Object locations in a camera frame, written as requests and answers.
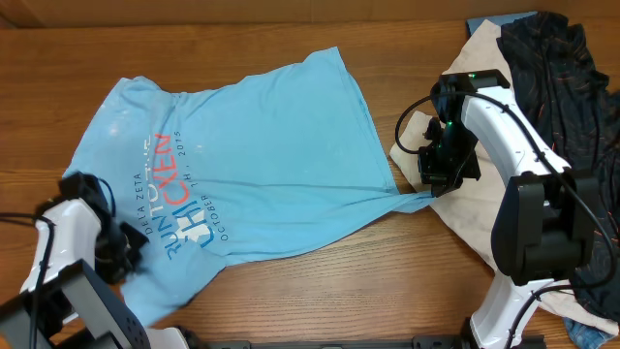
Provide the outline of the light blue printed t-shirt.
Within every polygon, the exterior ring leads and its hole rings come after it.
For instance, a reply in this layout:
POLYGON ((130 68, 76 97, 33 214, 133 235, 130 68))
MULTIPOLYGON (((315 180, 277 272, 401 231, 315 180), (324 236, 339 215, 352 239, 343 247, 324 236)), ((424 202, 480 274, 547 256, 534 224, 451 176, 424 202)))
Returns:
POLYGON ((69 169, 107 181, 117 216, 147 237, 121 288, 144 325, 227 267, 301 255, 432 202, 398 191, 337 48, 196 93, 121 79, 69 169))

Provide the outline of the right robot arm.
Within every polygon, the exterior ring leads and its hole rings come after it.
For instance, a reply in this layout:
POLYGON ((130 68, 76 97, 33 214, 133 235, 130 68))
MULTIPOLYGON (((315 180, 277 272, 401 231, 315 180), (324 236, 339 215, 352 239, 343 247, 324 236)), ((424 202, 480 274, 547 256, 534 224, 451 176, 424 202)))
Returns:
POLYGON ((598 183, 546 147, 498 70, 442 75, 429 101, 437 118, 418 150, 421 181, 435 197, 480 179, 480 144, 505 192, 491 230, 497 266, 480 308, 454 340, 457 348, 543 348, 522 332, 543 290, 568 278, 592 255, 598 183))

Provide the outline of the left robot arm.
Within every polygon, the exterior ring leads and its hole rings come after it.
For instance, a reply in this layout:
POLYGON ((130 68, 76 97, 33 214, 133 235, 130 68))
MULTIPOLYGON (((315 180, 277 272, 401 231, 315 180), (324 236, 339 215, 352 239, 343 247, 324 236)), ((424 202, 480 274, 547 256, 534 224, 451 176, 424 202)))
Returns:
POLYGON ((51 348, 52 337, 79 319, 83 329, 60 347, 187 347, 180 329, 147 328, 110 288, 136 269, 148 241, 117 220, 110 186, 75 172, 59 191, 28 217, 36 252, 19 293, 1 306, 2 339, 11 348, 51 348))

